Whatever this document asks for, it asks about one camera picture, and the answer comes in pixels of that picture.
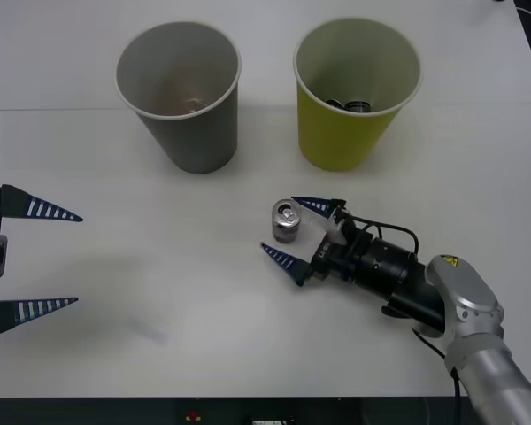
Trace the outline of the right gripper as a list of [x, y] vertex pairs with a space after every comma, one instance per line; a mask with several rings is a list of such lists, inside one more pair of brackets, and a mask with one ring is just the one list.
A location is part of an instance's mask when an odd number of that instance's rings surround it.
[[[346, 201], [339, 198], [292, 197], [291, 199], [323, 218], [329, 218], [335, 210], [342, 209], [346, 205]], [[303, 287], [308, 279], [324, 280], [330, 274], [342, 281], [352, 281], [354, 266], [349, 251], [354, 241], [354, 230], [328, 231], [310, 263], [266, 243], [261, 243], [260, 247], [296, 286]]]

